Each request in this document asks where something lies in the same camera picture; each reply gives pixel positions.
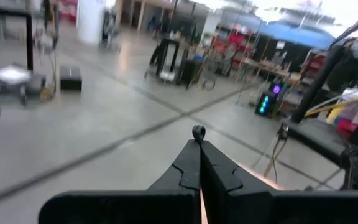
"caster wheel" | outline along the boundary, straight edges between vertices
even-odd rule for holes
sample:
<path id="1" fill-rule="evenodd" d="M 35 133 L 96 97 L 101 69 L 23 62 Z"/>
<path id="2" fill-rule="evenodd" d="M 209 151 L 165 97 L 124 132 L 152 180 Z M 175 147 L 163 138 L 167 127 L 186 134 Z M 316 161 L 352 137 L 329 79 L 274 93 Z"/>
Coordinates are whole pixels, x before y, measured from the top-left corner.
<path id="1" fill-rule="evenodd" d="M 194 125 L 193 127 L 193 138 L 196 142 L 201 144 L 205 137 L 205 128 L 200 125 Z"/>
<path id="2" fill-rule="evenodd" d="M 22 96 L 20 97 L 20 103 L 21 103 L 23 106 L 27 106 L 28 101 L 27 101 L 27 96 L 26 96 L 26 95 L 22 95 Z"/>

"yellow cable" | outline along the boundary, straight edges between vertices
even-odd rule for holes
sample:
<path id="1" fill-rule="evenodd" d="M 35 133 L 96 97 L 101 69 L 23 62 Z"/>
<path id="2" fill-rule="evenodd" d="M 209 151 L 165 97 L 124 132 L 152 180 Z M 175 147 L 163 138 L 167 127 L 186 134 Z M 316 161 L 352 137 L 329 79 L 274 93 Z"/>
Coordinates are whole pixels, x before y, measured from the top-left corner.
<path id="1" fill-rule="evenodd" d="M 244 53 L 242 54 L 242 57 L 241 57 L 241 60 L 240 60 L 240 63 L 239 63 L 239 67 L 238 67 L 238 71 L 237 71 L 236 82 L 238 82 L 239 75 L 240 75 L 240 72 L 241 72 L 242 61 L 244 60 L 244 57 L 246 56 L 248 44 L 249 44 L 249 42 L 251 41 L 252 35 L 253 35 L 253 33 L 250 33 L 250 34 L 249 34 L 249 37 L 248 37 L 248 40 L 247 40 L 247 43 L 246 43 L 246 49 L 245 49 Z"/>
<path id="2" fill-rule="evenodd" d="M 54 36 L 56 36 L 56 22 L 55 22 L 55 10 L 54 10 L 54 7 L 53 7 L 53 3 L 50 4 L 51 7 L 49 7 L 49 10 L 50 10 L 50 14 L 52 16 L 52 24 L 53 24 L 53 29 L 52 29 L 52 32 L 54 34 Z"/>
<path id="3" fill-rule="evenodd" d="M 327 110 L 330 110 L 330 109 L 335 109 L 335 108 L 340 108 L 340 107 L 347 106 L 347 105 L 352 105 L 352 104 L 355 104 L 355 103 L 358 103 L 358 99 L 345 101 L 345 102 L 342 102 L 342 103 L 338 103 L 336 105 L 324 106 L 322 108 L 318 108 L 318 109 L 316 109 L 314 111 L 310 111 L 310 112 L 306 113 L 305 117 L 313 115 L 313 114 L 316 114 L 316 113 L 320 113 L 320 112 L 323 112 L 323 111 L 327 111 Z"/>

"black platform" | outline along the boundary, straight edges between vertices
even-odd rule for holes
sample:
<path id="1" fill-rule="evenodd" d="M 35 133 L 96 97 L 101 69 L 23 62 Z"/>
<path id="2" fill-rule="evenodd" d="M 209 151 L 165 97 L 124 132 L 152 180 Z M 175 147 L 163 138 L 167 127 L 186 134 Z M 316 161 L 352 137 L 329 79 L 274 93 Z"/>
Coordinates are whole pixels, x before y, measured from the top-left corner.
<path id="1" fill-rule="evenodd" d="M 288 119 L 288 135 L 341 167 L 341 153 L 346 149 L 346 139 L 331 124 L 311 118 L 295 124 Z"/>

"white pillar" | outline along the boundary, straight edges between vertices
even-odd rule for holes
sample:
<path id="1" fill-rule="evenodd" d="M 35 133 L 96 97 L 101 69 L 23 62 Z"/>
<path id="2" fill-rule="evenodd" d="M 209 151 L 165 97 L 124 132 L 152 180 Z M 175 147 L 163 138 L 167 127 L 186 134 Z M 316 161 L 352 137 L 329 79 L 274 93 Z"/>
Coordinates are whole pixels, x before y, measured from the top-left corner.
<path id="1" fill-rule="evenodd" d="M 162 19 L 164 18 L 164 14 L 165 14 L 165 9 L 163 8 L 161 12 L 160 22 L 162 22 Z"/>
<path id="2" fill-rule="evenodd" d="M 41 0 L 32 0 L 30 5 L 31 5 L 31 9 L 35 12 L 40 12 L 41 11 L 41 4 L 42 1 Z"/>
<path id="3" fill-rule="evenodd" d="M 144 14 L 145 6 L 146 6 L 146 1 L 142 1 L 142 7 L 140 7 L 139 22 L 137 23 L 137 30 L 140 30 L 142 28 L 143 14 Z"/>
<path id="4" fill-rule="evenodd" d="M 78 39 L 86 44 L 98 45 L 101 40 L 105 0 L 79 0 Z"/>
<path id="5" fill-rule="evenodd" d="M 121 17 L 122 17 L 122 7 L 124 0 L 116 0 L 116 5 L 114 6 L 114 11 L 116 12 L 116 26 L 119 27 L 121 25 Z"/>
<path id="6" fill-rule="evenodd" d="M 221 20 L 222 14 L 209 13 L 205 20 L 202 37 L 205 33 L 214 34 L 216 31 L 216 26 L 221 22 Z"/>

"black box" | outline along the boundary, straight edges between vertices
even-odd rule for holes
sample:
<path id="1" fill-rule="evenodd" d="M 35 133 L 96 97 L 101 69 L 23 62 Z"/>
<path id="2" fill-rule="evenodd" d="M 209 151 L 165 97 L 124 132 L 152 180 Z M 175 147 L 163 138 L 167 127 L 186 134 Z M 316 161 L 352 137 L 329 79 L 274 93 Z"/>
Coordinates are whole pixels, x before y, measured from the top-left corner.
<path id="1" fill-rule="evenodd" d="M 80 69 L 76 66 L 60 66 L 60 89 L 61 90 L 82 90 L 82 76 Z"/>

